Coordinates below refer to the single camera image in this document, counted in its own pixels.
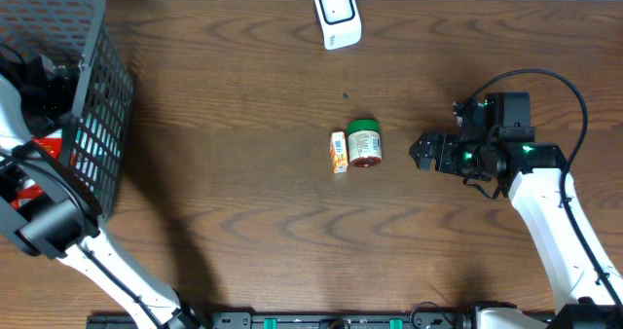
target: basket mesh side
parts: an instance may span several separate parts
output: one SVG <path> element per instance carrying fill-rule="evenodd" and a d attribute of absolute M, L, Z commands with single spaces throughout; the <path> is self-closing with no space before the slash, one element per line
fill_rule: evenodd
<path fill-rule="evenodd" d="M 91 0 L 0 0 L 0 37 L 26 60 L 76 64 L 92 24 Z M 0 48 L 10 60 L 16 57 Z"/>
<path fill-rule="evenodd" d="M 117 194 L 132 103 L 131 79 L 102 26 L 72 170 L 95 193 L 106 215 L 112 211 Z"/>

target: jar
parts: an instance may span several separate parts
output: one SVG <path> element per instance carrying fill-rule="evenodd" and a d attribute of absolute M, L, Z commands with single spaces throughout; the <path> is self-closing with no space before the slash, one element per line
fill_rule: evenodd
<path fill-rule="evenodd" d="M 381 129 L 378 122 L 357 120 L 348 125 L 348 156 L 355 167 L 370 167 L 381 162 Z"/>

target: green lid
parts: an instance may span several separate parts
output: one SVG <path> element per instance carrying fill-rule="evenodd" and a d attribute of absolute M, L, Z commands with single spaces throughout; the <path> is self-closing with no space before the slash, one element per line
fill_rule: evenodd
<path fill-rule="evenodd" d="M 376 133 L 381 133 L 379 123 L 375 120 L 357 120 L 348 125 L 348 135 L 351 135 L 360 130 L 373 130 Z"/>

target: red item in basket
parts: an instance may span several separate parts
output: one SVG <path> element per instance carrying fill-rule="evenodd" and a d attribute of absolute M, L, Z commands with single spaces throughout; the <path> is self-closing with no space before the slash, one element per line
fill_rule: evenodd
<path fill-rule="evenodd" d="M 60 156 L 60 149 L 62 149 L 62 138 L 43 138 L 33 139 L 33 141 L 44 148 L 50 156 L 58 160 Z M 26 189 L 18 192 L 18 198 L 11 201 L 11 206 L 14 209 L 18 209 L 20 206 L 24 206 L 27 202 L 38 198 L 43 194 L 43 190 L 37 185 L 32 185 Z"/>

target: small orange box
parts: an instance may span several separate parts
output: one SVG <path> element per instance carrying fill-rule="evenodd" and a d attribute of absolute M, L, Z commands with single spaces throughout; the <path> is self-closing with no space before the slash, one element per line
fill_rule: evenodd
<path fill-rule="evenodd" d="M 348 169 L 347 139 L 343 132 L 331 133 L 331 160 L 333 173 L 344 173 Z"/>

